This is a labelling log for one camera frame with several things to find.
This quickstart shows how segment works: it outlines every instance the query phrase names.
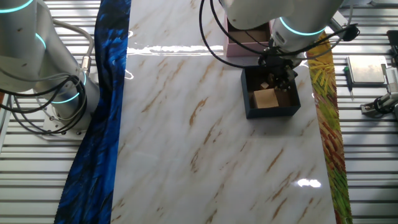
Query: blue patterned cloth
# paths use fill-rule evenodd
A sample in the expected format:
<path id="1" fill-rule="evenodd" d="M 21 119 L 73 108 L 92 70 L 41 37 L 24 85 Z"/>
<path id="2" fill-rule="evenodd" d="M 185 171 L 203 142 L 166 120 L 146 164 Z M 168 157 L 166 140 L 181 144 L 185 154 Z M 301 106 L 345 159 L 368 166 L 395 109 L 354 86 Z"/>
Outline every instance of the blue patterned cloth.
<path id="1" fill-rule="evenodd" d="M 131 0 L 102 0 L 95 27 L 101 99 L 63 189 L 55 223 L 110 223 Z"/>

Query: white marble surface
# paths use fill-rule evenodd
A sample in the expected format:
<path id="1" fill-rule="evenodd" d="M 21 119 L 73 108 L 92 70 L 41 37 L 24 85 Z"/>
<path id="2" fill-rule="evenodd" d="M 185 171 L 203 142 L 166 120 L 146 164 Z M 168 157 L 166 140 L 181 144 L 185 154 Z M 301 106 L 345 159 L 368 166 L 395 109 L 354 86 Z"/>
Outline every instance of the white marble surface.
<path id="1" fill-rule="evenodd" d="M 112 223 L 336 223 L 308 68 L 295 116 L 247 120 L 199 3 L 132 1 Z"/>

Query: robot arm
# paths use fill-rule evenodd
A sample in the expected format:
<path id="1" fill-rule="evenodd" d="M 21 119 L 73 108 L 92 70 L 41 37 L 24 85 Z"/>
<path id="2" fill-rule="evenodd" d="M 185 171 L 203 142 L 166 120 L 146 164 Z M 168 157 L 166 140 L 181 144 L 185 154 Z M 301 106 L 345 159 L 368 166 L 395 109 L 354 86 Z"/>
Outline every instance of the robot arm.
<path id="1" fill-rule="evenodd" d="M 232 26 L 252 29 L 271 19 L 274 45 L 283 52 L 302 49 L 325 30 L 343 0 L 224 0 Z"/>
<path id="2" fill-rule="evenodd" d="M 264 52 L 255 52 L 241 43 L 237 44 L 261 55 L 259 65 L 268 67 L 273 74 L 275 85 L 284 90 L 291 87 L 291 81 L 297 76 L 293 68 L 306 59 L 302 57 L 304 53 L 327 40 L 318 40 L 327 25 L 335 31 L 340 29 L 333 35 L 343 33 L 341 39 L 344 41 L 351 41 L 359 34 L 355 26 L 350 26 L 348 23 L 348 26 L 342 29 L 343 24 L 340 25 L 338 19 L 332 19 L 343 0 L 221 0 L 220 2 L 229 22 L 237 29 L 252 29 L 275 19 L 269 47 Z M 225 30 L 223 32 L 236 42 Z"/>
<path id="3" fill-rule="evenodd" d="M 85 88 L 86 109 L 76 114 L 81 100 L 72 81 L 64 84 L 52 100 L 52 106 L 64 124 L 73 116 L 81 115 L 73 128 L 86 130 L 100 90 L 60 40 L 43 0 L 0 1 L 0 30 L 0 89 L 13 93 L 33 89 L 40 93 L 58 86 L 67 75 L 76 76 Z M 65 78 L 50 78 L 61 73 L 66 74 Z M 49 100 L 53 94 L 54 91 L 42 97 Z"/>

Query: slotted metal surface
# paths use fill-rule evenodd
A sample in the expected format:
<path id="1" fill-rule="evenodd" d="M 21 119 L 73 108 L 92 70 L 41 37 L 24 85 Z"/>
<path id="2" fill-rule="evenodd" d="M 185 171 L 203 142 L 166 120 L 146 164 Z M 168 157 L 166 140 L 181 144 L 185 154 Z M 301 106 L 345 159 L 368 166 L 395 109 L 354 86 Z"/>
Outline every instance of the slotted metal surface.
<path id="1" fill-rule="evenodd" d="M 53 0 L 47 4 L 54 18 L 93 35 L 100 1 Z M 341 13 L 348 17 L 348 11 L 342 9 Z M 354 88 L 352 101 L 343 74 L 347 55 L 385 55 L 390 63 L 386 32 L 398 29 L 398 8 L 356 7 L 353 22 L 359 24 L 361 35 L 350 43 L 340 44 L 333 53 L 354 223 L 398 223 L 398 123 L 391 114 L 372 119 L 359 110 L 360 104 L 369 103 L 387 91 L 381 87 Z M 56 29 L 81 62 L 88 41 L 80 34 L 61 27 Z M 95 58 L 91 74 L 96 75 Z M 33 98 L 20 102 L 24 108 L 38 106 Z M 43 112 L 27 116 L 36 125 L 43 125 Z M 28 133 L 11 116 L 0 153 L 0 223 L 53 223 L 79 144 L 79 141 L 46 141 Z"/>

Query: cardboard piece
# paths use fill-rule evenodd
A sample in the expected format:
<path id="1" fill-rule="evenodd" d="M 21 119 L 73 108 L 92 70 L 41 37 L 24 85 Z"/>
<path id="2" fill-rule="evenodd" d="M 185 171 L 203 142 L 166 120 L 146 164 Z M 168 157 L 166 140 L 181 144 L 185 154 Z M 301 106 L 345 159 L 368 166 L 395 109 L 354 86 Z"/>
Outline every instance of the cardboard piece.
<path id="1" fill-rule="evenodd" d="M 254 91 L 254 104 L 256 108 L 278 107 L 278 99 L 274 89 Z"/>
<path id="2" fill-rule="evenodd" d="M 268 87 L 269 87 L 269 84 L 268 84 L 268 83 L 266 83 L 266 82 L 261 83 L 261 88 L 262 88 L 263 90 L 266 90 Z"/>

